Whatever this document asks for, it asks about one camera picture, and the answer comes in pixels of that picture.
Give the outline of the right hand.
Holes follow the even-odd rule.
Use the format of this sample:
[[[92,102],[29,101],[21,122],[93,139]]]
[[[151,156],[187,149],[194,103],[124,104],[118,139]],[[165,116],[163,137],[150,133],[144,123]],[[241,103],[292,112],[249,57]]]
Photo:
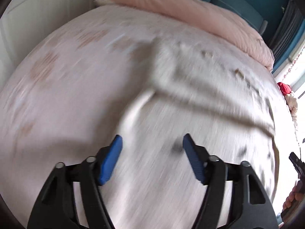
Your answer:
[[[299,180],[293,187],[292,191],[289,193],[288,197],[286,198],[285,202],[283,203],[283,211],[287,208],[292,206],[293,201],[300,201],[302,200],[304,194],[298,192],[298,187],[302,184],[301,180]]]

